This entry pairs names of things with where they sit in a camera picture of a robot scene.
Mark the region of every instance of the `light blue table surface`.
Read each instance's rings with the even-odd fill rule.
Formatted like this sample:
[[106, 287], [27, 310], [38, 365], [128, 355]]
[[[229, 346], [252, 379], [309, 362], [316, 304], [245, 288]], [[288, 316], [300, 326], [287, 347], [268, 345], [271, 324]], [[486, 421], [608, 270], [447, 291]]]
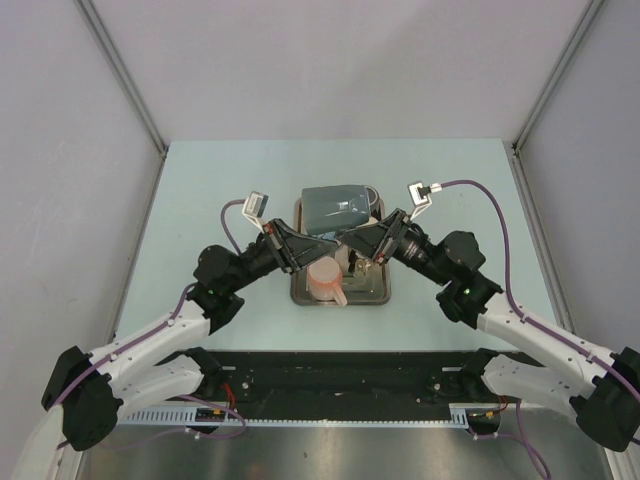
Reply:
[[[198, 255], [208, 245], [231, 248], [219, 213], [252, 190], [269, 195], [264, 218], [293, 223], [304, 187], [367, 184], [378, 189], [387, 213], [411, 210], [407, 184], [468, 178], [486, 185], [504, 210], [511, 237], [516, 298], [550, 321], [553, 311], [499, 139], [184, 141], [173, 142], [127, 294], [118, 337], [172, 309]], [[434, 243], [453, 230], [475, 233], [487, 257], [483, 273], [504, 285], [500, 225], [491, 203], [473, 187], [433, 196], [418, 223]], [[228, 212], [244, 247], [258, 231]], [[224, 350], [443, 351], [510, 345], [447, 320], [435, 300], [441, 287], [391, 263], [392, 296], [384, 306], [300, 307], [289, 296], [290, 278], [274, 272], [239, 292], [245, 306], [201, 345]]]

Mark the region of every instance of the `white wall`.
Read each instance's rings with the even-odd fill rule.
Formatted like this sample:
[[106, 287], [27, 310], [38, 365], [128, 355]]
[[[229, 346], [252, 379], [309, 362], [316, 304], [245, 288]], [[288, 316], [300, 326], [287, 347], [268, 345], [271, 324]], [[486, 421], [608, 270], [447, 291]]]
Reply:
[[96, 0], [172, 140], [498, 137], [588, 0]]
[[640, 3], [608, 2], [523, 163], [579, 332], [640, 349]]
[[160, 160], [71, 0], [0, 15], [0, 478], [60, 352], [104, 342]]

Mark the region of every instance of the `shiny metal floor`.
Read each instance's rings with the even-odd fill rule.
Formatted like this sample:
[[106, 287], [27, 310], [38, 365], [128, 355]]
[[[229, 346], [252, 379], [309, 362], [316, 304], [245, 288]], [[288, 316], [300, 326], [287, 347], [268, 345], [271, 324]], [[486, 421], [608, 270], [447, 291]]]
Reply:
[[[562, 417], [524, 412], [527, 433], [554, 479], [610, 480], [603, 450]], [[106, 440], [120, 446], [158, 428], [120, 427]], [[515, 432], [509, 411], [502, 431]], [[534, 480], [523, 447], [510, 440], [474, 442], [464, 430], [253, 428], [230, 441], [182, 434], [136, 450], [96, 447], [84, 455], [81, 480]]]

